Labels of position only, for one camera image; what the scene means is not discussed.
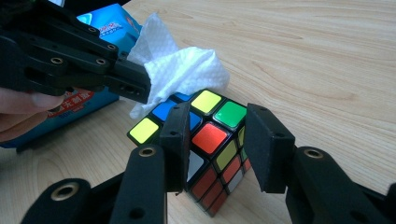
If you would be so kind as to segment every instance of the finger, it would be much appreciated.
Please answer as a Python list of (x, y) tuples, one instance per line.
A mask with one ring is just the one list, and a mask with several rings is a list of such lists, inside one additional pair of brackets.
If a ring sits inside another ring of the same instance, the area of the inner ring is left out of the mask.
[(10, 129), (32, 116), (33, 114), (0, 114), (0, 132)]
[(34, 114), (29, 119), (26, 119), (21, 123), (18, 123), (17, 125), (13, 126), (8, 130), (0, 132), (0, 142), (6, 142), (12, 140), (14, 138), (23, 135), (24, 133), (29, 132), (35, 126), (43, 122), (46, 118), (47, 118), (47, 112)]
[(0, 88), (0, 114), (34, 114), (51, 110), (60, 105), (63, 100), (63, 96)]

